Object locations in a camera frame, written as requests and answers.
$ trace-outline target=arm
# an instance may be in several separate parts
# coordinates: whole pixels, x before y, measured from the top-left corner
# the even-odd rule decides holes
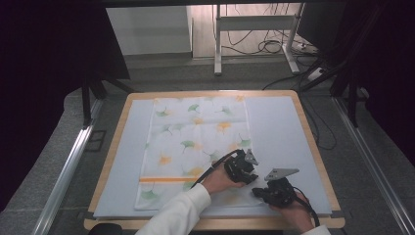
[[[320,225],[309,230],[308,232],[302,233],[301,235],[330,235],[330,232],[326,225]]]
[[[136,235],[189,234],[199,221],[201,212],[210,203],[208,190],[202,184],[197,184],[165,204]]]
[[[228,188],[240,188],[244,183],[234,183],[229,179],[223,164],[219,165],[202,184],[170,200],[136,235],[189,234],[199,215],[210,203],[210,195]]]

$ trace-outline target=cable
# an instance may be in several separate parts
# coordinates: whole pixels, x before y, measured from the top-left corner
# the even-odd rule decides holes
[[[241,13],[238,11],[238,9],[236,9],[236,4],[235,4],[235,11],[241,16]]]
[[[300,61],[300,58],[304,58],[304,57],[316,57],[316,56],[311,56],[311,55],[301,55],[301,56],[296,56],[296,62],[298,63],[298,64],[300,64],[300,65],[302,65],[302,66],[304,66],[304,67],[310,67],[310,66],[312,66],[312,64],[311,65],[307,65],[307,64],[305,64],[304,62],[301,62]]]
[[[266,89],[266,88],[268,88],[269,86],[271,86],[271,85],[273,85],[273,84],[276,84],[276,83],[278,83],[278,82],[285,81],[285,80],[292,79],[292,78],[296,78],[296,77],[301,76],[301,75],[303,75],[303,74],[304,74],[304,72],[303,72],[303,73],[300,73],[300,74],[297,74],[297,75],[293,75],[293,76],[288,76],[288,77],[284,77],[284,78],[277,79],[277,80],[275,80],[275,81],[273,81],[273,82],[271,82],[271,83],[267,84],[266,86],[264,86],[264,87],[262,88],[262,90],[265,90],[265,89]]]
[[[315,122],[314,117],[310,114],[310,111],[308,110],[307,106],[304,104],[304,101],[302,100],[302,97],[300,95],[299,95],[299,99],[300,99],[301,106],[305,111],[305,114],[308,116],[308,119],[310,119],[314,125],[316,133],[314,132],[312,133],[315,138],[315,144],[319,146],[320,145],[320,129],[318,128],[317,122]]]
[[[329,129],[329,131],[330,131],[330,134],[333,136],[333,139],[334,139],[334,144],[331,146],[331,147],[324,147],[324,146],[322,146],[322,145],[318,145],[318,147],[320,147],[320,148],[322,148],[322,149],[324,149],[324,150],[334,150],[335,148],[336,148],[336,146],[337,146],[337,143],[338,143],[338,141],[337,141],[337,138],[336,138],[336,135],[335,135],[335,133],[333,132],[333,130],[329,127],[329,125],[327,124],[327,122],[320,116],[320,115],[318,115],[318,113],[317,112],[315,112],[315,110],[314,110],[314,107],[312,106],[312,104],[311,104],[311,102],[308,100],[308,98],[306,98],[305,97],[305,100],[308,102],[308,104],[309,104],[309,106],[311,107],[311,110],[313,110],[314,111],[314,113],[321,119],[321,121],[323,122],[323,124]]]
[[[284,187],[281,187],[280,189],[283,190],[285,193],[291,195],[294,200],[296,200],[298,203],[300,203],[303,207],[305,207],[311,213],[311,216],[314,219],[314,225],[315,225],[315,227],[320,226],[320,219],[318,219],[317,213],[312,208],[311,204],[309,203],[307,197],[305,197],[304,193],[302,193],[302,195],[305,197],[305,199],[307,200],[307,202],[304,201],[303,199],[299,198],[299,196],[297,196],[296,193],[293,194],[292,192],[287,191]]]
[[[213,25],[213,37],[214,41],[216,41],[216,33],[214,32],[214,17],[213,17],[213,5],[211,5],[211,24]]]
[[[229,33],[229,31],[227,31],[228,32],[228,39],[229,39],[229,43],[232,45],[232,46],[236,46],[236,45],[238,45],[239,43],[241,43],[243,40],[245,40],[245,38],[247,38],[252,32],[253,32],[253,30],[251,30],[250,32],[248,32],[247,33],[247,35],[245,35],[241,40],[239,40],[237,43],[232,43],[232,41],[231,41],[231,35],[230,35],[230,33]]]
[[[217,161],[216,163],[214,163],[207,171],[205,171],[205,173],[202,174],[201,177],[198,178],[198,180],[196,180],[196,182],[192,185],[193,188],[195,187],[195,185],[197,185],[198,183],[202,182],[208,175],[210,175],[220,164],[222,164],[228,157],[230,157],[231,155],[237,153],[238,150],[234,150],[232,152],[230,152],[229,154],[223,156],[222,158],[220,158],[219,161]]]
[[[277,32],[279,32],[280,34],[282,34],[283,36],[285,36],[285,37],[289,37],[289,35],[287,35],[287,34],[285,34],[284,33],[284,30],[283,31],[280,31],[280,30],[273,30],[274,31],[274,33],[275,33],[275,31],[277,31]],[[297,42],[297,43],[301,43],[301,44],[304,44],[304,45],[306,45],[306,46],[314,46],[313,44],[309,44],[309,43],[304,43],[304,42],[300,42],[300,41],[297,41],[297,40],[293,40],[293,41],[295,41],[295,42]]]

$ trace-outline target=black cable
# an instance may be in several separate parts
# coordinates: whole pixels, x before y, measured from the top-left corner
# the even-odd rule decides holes
[[[253,30],[251,30],[250,32],[248,32],[247,33],[247,35],[245,35],[241,40],[239,40],[237,43],[232,43],[232,40],[231,40],[231,35],[230,35],[230,33],[229,33],[229,31],[227,31],[228,32],[228,40],[229,40],[229,43],[232,45],[232,46],[236,46],[236,45],[238,45],[239,43],[241,43],[243,40],[245,40],[245,38],[247,38],[252,32],[253,32]]]
[[[320,57],[320,58],[324,58],[325,57],[325,55],[322,54],[322,53],[320,53],[319,51],[312,53],[312,52],[300,51],[300,50],[298,50],[298,49],[296,49],[294,47],[291,48],[291,52],[294,55],[302,55],[302,56],[310,56],[310,57]]]
[[[301,93],[300,91],[300,84],[302,83],[302,81],[308,77],[315,69],[317,69],[318,67],[320,67],[323,64],[324,60],[322,58],[317,57],[317,60],[314,61],[314,63],[304,72],[301,73],[302,78],[296,83],[294,84],[290,89],[294,90],[296,92]]]
[[[278,50],[271,51],[271,50],[269,50],[267,48],[267,46],[269,46],[269,45],[280,45],[280,42],[279,41],[275,41],[275,40],[265,40],[265,41],[261,41],[258,44],[258,50],[255,51],[255,52],[243,52],[243,51],[240,51],[240,50],[237,50],[237,49],[235,49],[233,47],[228,47],[228,46],[222,46],[222,48],[230,49],[230,50],[236,51],[238,53],[241,53],[243,55],[255,55],[255,54],[259,54],[259,53],[277,54],[282,49],[282,47],[280,45],[280,47],[278,48]]]
[[[304,67],[310,67],[310,66],[312,66],[312,64],[311,64],[311,65],[307,65],[307,64],[305,64],[304,62],[301,62],[301,61],[300,61],[300,58],[310,58],[310,57],[315,58],[316,56],[311,56],[311,55],[301,55],[301,56],[296,56],[296,62],[297,62],[298,64],[300,64],[300,65],[304,66]]]
[[[214,163],[207,171],[205,171],[205,173],[203,173],[201,175],[201,177],[198,178],[198,180],[196,180],[196,182],[192,185],[193,188],[195,187],[195,185],[197,185],[198,183],[202,182],[208,175],[210,175],[220,164],[222,164],[229,156],[237,153],[238,150],[234,150],[232,152],[230,152],[229,154],[223,156],[222,158],[220,158],[220,160],[218,160],[216,163]]]
[[[293,187],[294,189],[297,189],[297,190],[299,190],[301,193],[302,193],[302,191],[299,189],[299,188],[297,188],[297,187]],[[292,192],[290,192],[290,191],[287,191],[285,188],[280,188],[281,190],[283,190],[285,193],[287,193],[287,194],[289,194],[289,195],[291,195],[292,197],[293,197],[293,199],[294,200],[296,200],[298,203],[300,203],[303,207],[305,207],[307,210],[308,210],[308,212],[310,212],[311,213],[311,216],[313,217],[313,219],[314,219],[314,225],[316,226],[316,227],[318,227],[318,226],[320,226],[320,219],[318,219],[318,215],[317,215],[317,213],[315,212],[315,210],[312,208],[312,206],[311,206],[311,204],[309,203],[309,201],[308,201],[308,199],[307,199],[307,197],[305,197],[305,195],[304,195],[304,193],[302,193],[302,195],[305,197],[305,199],[307,200],[307,202],[306,201],[304,201],[303,199],[301,199],[301,198],[299,198],[299,196],[297,196],[297,194],[296,193],[292,193]]]
[[[311,122],[314,125],[315,131],[317,132],[317,133],[313,133],[313,135],[314,135],[314,138],[315,138],[315,144],[317,146],[319,146],[320,145],[320,129],[318,128],[317,122],[315,122],[314,117],[310,114],[309,109],[304,104],[304,102],[302,100],[302,97],[300,97],[300,95],[299,95],[299,99],[300,99],[300,103],[301,103],[302,108],[305,110],[305,114],[308,116],[308,119],[311,120]]]
[[[265,11],[263,11],[262,15],[265,15],[266,11],[268,11],[268,9],[271,8],[272,5],[273,5],[272,3],[268,4],[268,7],[265,9]]]
[[[236,4],[235,4],[235,11],[241,16],[241,13],[238,11],[238,9],[236,9]]]
[[[311,107],[311,110],[313,110],[314,111],[314,113],[318,116],[318,118],[320,118],[320,120],[323,122],[323,124],[329,129],[329,131],[330,131],[330,133],[331,133],[331,135],[333,136],[333,139],[334,139],[334,144],[333,144],[333,146],[331,146],[331,147],[324,147],[324,146],[322,146],[322,145],[318,145],[318,147],[320,147],[320,148],[322,148],[322,149],[324,149],[324,150],[334,150],[335,148],[336,148],[336,146],[337,146],[337,143],[338,143],[338,141],[337,141],[337,138],[336,138],[336,135],[335,135],[335,133],[333,132],[333,130],[330,128],[330,126],[327,124],[327,122],[320,116],[320,115],[318,115],[318,113],[314,110],[314,107],[312,106],[312,104],[311,104],[311,102],[308,100],[308,98],[306,98],[305,97],[305,100],[308,102],[308,104],[310,105],[310,107]]]
[[[211,24],[213,25],[213,37],[214,41],[216,41],[216,33],[214,32],[214,17],[213,17],[213,5],[211,5]]]
[[[283,30],[283,31],[280,31],[280,30],[274,30],[274,33],[275,33],[275,31],[279,32],[282,36],[289,37],[287,34],[285,34],[285,33],[284,33],[284,30]],[[297,41],[297,40],[295,40],[295,39],[293,39],[293,41],[295,41],[295,42],[297,42],[297,43],[304,44],[304,45],[306,45],[306,46],[314,46],[313,44],[310,44],[310,43],[304,43],[304,42],[300,42],[300,41]]]
[[[297,74],[297,75],[293,75],[293,76],[288,76],[288,77],[284,77],[284,78],[277,79],[277,80],[275,80],[275,81],[273,81],[273,82],[271,82],[271,83],[267,84],[266,86],[264,86],[264,87],[262,88],[262,90],[265,90],[265,89],[266,89],[266,88],[268,88],[269,86],[271,86],[271,85],[273,85],[273,84],[276,84],[276,83],[278,83],[278,82],[285,81],[285,80],[292,79],[292,78],[296,78],[296,77],[301,76],[301,75],[303,75],[303,74],[304,74],[304,72],[303,72],[303,73],[300,73],[300,74]]]
[[[311,207],[311,205],[307,202],[305,202],[303,199],[299,198],[297,195],[293,195],[294,200],[296,200],[298,203],[300,203],[303,207],[305,207],[310,213],[311,216],[314,219],[314,225],[316,227],[320,226],[320,220],[318,219],[317,213],[314,211],[314,209]]]
[[[286,14],[285,15],[287,15],[287,13],[288,13],[288,8],[290,7],[290,3],[287,5],[287,8],[286,8]]]

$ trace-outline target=wire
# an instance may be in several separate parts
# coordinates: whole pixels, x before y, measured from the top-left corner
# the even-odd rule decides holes
[[[220,164],[224,163],[225,160],[230,157],[231,155],[237,153],[238,150],[234,150],[232,152],[230,152],[229,154],[223,156],[222,158],[220,158],[219,161],[217,161],[216,163],[214,163],[207,171],[205,171],[205,173],[202,174],[201,177],[198,178],[198,180],[196,180],[196,182],[192,185],[193,188],[195,187],[195,185],[197,185],[198,183],[202,182],[208,175],[210,175]]]
[[[296,56],[296,62],[298,63],[298,64],[300,64],[300,65],[302,65],[302,66],[304,66],[304,67],[310,67],[310,66],[312,66],[312,64],[311,65],[307,65],[307,64],[305,64],[304,62],[301,62],[300,61],[300,58],[304,58],[304,57],[316,57],[316,56],[311,56],[311,55],[299,55],[299,56]]]
[[[266,86],[264,86],[264,87],[262,88],[262,90],[265,90],[265,89],[266,89],[266,88],[268,88],[269,86],[271,86],[271,85],[273,85],[273,84],[276,84],[276,83],[278,83],[278,82],[285,81],[285,80],[288,80],[288,79],[292,79],[292,78],[296,78],[296,77],[298,77],[298,76],[301,76],[301,75],[303,75],[304,73],[305,73],[305,72],[300,73],[300,74],[297,74],[297,75],[293,75],[293,76],[288,76],[288,77],[284,77],[284,78],[277,79],[277,80],[275,80],[275,81],[273,81],[273,82],[271,82],[271,83],[267,84]]]
[[[259,53],[277,54],[278,52],[280,52],[280,51],[281,51],[281,47],[280,47],[277,51],[275,51],[275,52],[271,52],[271,51],[269,51],[268,49],[266,49],[266,46],[267,46],[267,45],[276,44],[276,43],[275,43],[275,42],[273,42],[273,41],[262,41],[262,42],[260,42],[260,43],[258,44],[258,47],[259,47],[262,43],[264,44],[264,45],[263,45],[263,47],[262,47],[262,48],[258,48],[258,51],[255,51],[255,52],[243,52],[243,51],[239,51],[239,50],[237,50],[237,49],[235,49],[235,48],[233,48],[233,47],[228,47],[228,46],[222,46],[222,48],[230,49],[230,50],[236,51],[236,52],[238,52],[238,53],[241,53],[241,54],[243,54],[243,55],[255,55],[255,54],[259,54]]]
[[[211,5],[211,22],[212,22],[212,29],[213,29],[213,37],[214,41],[216,41],[216,33],[214,32],[214,17],[213,17],[213,5]]]
[[[275,31],[277,31],[277,32],[279,32],[280,34],[282,34],[283,36],[285,36],[285,37],[289,37],[289,35],[287,35],[287,34],[285,34],[284,33],[284,31],[285,30],[283,30],[283,31],[280,31],[280,30],[273,30],[274,31],[274,33],[275,33]],[[301,44],[304,44],[304,45],[306,45],[306,46],[314,46],[313,44],[309,44],[309,43],[304,43],[304,42],[300,42],[300,41],[297,41],[297,40],[293,40],[293,41],[295,41],[295,42],[297,42],[297,43],[301,43]]]
[[[317,122],[315,122],[314,117],[310,114],[309,109],[304,104],[304,101],[302,100],[302,97],[300,96],[300,94],[299,94],[299,99],[300,99],[300,103],[301,103],[302,108],[305,110],[305,114],[308,116],[308,119],[310,119],[311,122],[314,125],[314,129],[315,129],[315,132],[316,133],[312,132],[312,134],[313,134],[313,136],[315,138],[315,144],[317,146],[319,146],[320,145],[320,129],[318,128]]]
[[[238,11],[238,9],[236,9],[236,4],[235,4],[235,11],[241,16],[241,13]]]
[[[247,33],[247,35],[245,35],[241,40],[239,40],[237,43],[232,43],[232,40],[231,40],[231,36],[230,36],[230,33],[229,33],[229,31],[228,31],[228,39],[229,39],[229,43],[232,45],[232,46],[236,46],[236,45],[238,45],[239,43],[241,43],[242,41],[244,41],[245,40],[245,38],[247,38],[251,33],[253,32],[253,30],[251,30],[250,32],[248,32]]]
[[[292,192],[287,191],[284,187],[282,187],[280,189],[283,190],[285,193],[291,195],[294,200],[296,200],[298,203],[300,203],[303,207],[305,207],[311,213],[311,216],[314,219],[314,225],[315,225],[315,227],[320,226],[320,220],[318,219],[318,215],[315,212],[315,210],[312,208],[311,204],[309,203],[307,197],[305,197],[304,193],[302,193],[302,195],[305,197],[305,199],[307,200],[307,202],[305,200],[299,198],[299,196],[297,196],[296,193],[293,194]]]
[[[333,130],[329,127],[329,125],[327,124],[327,122],[320,116],[320,115],[318,115],[318,113],[317,112],[315,112],[315,110],[314,110],[314,107],[312,106],[312,104],[311,104],[311,102],[308,100],[308,98],[306,98],[305,97],[305,100],[308,102],[308,104],[309,104],[309,106],[311,107],[311,110],[313,110],[314,111],[314,113],[318,116],[318,118],[320,118],[321,119],[321,121],[323,122],[323,124],[329,129],[329,131],[330,131],[330,134],[333,136],[333,139],[334,139],[334,143],[333,143],[333,145],[332,146],[330,146],[330,147],[324,147],[324,146],[322,146],[322,145],[318,145],[320,148],[322,148],[322,149],[324,149],[324,150],[334,150],[335,148],[336,148],[336,146],[337,146],[337,143],[338,143],[338,141],[337,141],[337,138],[336,138],[336,135],[335,135],[335,133],[333,132]]]

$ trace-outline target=white surface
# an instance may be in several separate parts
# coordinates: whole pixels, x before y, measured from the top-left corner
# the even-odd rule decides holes
[[[191,51],[190,10],[186,6],[109,8],[122,55]]]
[[[244,99],[160,98],[154,103],[140,180],[148,177],[198,177],[210,168],[213,161],[210,155],[215,155],[215,159],[219,160],[221,156],[233,151],[233,146],[238,146],[243,139],[249,143],[240,148],[247,151],[252,147]],[[189,112],[195,105],[198,106],[197,109]],[[200,119],[198,124],[195,123],[196,118]],[[182,143],[189,140],[196,143],[196,148],[185,148]],[[168,163],[161,164],[161,158],[168,159]],[[140,182],[134,208],[159,210],[178,193],[188,190],[192,184],[193,182],[184,181]],[[238,207],[259,204],[257,198],[246,197],[250,192],[249,187],[226,190],[212,200],[212,205],[229,207],[232,204],[233,207]],[[149,194],[155,198],[142,197]]]
[[[291,184],[310,199],[318,214],[331,208],[291,97],[247,97],[248,119],[253,140],[257,187],[273,167],[298,168],[288,176]],[[101,218],[152,216],[156,211],[136,211],[139,170],[149,130],[153,101],[134,101],[121,136],[113,168],[94,216]],[[202,216],[246,216],[275,214],[267,205],[244,208],[207,208]]]

